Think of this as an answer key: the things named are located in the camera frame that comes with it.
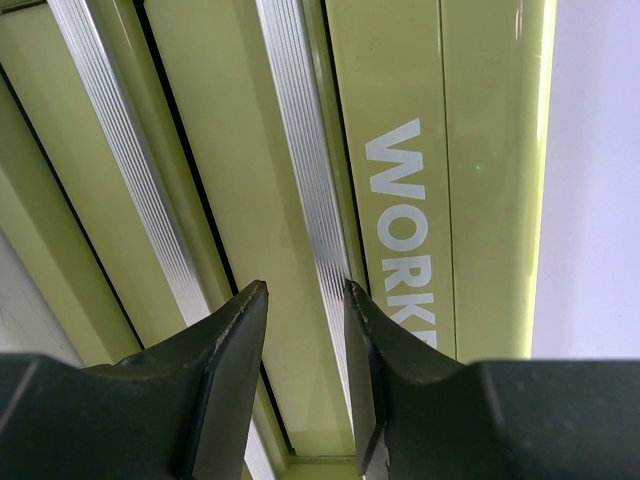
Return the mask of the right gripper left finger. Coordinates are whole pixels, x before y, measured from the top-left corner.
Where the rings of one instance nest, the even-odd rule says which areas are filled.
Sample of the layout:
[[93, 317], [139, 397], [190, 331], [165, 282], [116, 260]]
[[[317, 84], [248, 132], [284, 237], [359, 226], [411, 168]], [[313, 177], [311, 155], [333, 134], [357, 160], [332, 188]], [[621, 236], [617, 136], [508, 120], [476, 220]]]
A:
[[5, 479], [238, 479], [260, 374], [268, 289], [114, 365], [1, 357]]

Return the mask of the green metal drawer box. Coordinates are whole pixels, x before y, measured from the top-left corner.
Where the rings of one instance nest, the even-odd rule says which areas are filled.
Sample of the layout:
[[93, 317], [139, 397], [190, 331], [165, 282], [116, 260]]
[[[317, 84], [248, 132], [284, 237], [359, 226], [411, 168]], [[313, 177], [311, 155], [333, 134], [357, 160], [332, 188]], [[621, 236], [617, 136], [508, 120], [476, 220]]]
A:
[[238, 479], [359, 473], [344, 289], [529, 360], [553, 1], [5, 1], [1, 225], [81, 359], [262, 281]]

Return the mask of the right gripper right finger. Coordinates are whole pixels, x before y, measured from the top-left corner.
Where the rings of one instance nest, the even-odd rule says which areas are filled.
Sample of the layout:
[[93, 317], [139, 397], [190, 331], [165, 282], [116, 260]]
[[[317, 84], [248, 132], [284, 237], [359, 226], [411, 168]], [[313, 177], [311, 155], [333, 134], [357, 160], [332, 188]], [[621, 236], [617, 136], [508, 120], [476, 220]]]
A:
[[368, 479], [635, 479], [635, 360], [469, 365], [344, 289], [359, 473]]

